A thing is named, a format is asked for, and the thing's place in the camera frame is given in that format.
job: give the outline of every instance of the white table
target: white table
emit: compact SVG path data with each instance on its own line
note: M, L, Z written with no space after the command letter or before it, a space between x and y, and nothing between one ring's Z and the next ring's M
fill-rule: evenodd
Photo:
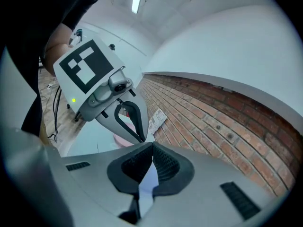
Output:
M119 116L125 123L133 124L130 118L121 114ZM154 141L154 136L152 134L148 134L145 142ZM69 149L67 156L71 157L94 154L118 148L119 147L114 140L114 134L94 119L91 122L85 123Z

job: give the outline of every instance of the pink object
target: pink object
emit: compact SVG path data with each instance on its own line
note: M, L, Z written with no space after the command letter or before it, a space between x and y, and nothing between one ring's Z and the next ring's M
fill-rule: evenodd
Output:
M134 127L133 124L126 123L126 125L136 133L136 128ZM118 147L128 147L128 146L133 145L132 143L128 142L127 140L121 138L120 136L118 136L116 134L114 134L114 139L115 139L115 142L118 145Z

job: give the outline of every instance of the hole in brick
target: hole in brick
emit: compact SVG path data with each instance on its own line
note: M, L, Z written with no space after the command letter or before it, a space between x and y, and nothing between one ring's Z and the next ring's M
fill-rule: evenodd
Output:
M233 135L232 135L232 134L227 134L227 138L228 138L229 140L231 140L231 139L233 138Z

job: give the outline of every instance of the brick wall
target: brick wall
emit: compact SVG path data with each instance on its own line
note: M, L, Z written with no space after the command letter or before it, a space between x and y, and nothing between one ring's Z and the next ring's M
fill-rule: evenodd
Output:
M168 119L159 143L210 154L232 164L271 194L295 182L303 159L302 136L281 116L239 93L177 77L145 75L138 89L149 118Z

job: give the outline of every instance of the black cable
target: black cable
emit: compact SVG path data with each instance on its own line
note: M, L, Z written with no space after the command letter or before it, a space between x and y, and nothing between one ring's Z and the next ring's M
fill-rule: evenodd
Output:
M56 103L56 109L55 109L55 101L57 98L57 94L58 91L60 89L60 86L58 87L56 94L55 94L55 98L53 99L53 116L54 116L54 124L55 124L55 134L51 134L48 138L51 138L52 136L54 136L54 140L55 142L57 142L57 134L58 134L58 129L57 129L57 116L58 116L58 109L59 109L59 102L60 102L60 97L61 97L61 92L62 90L60 89L59 95L58 95L58 99L57 99L57 103Z

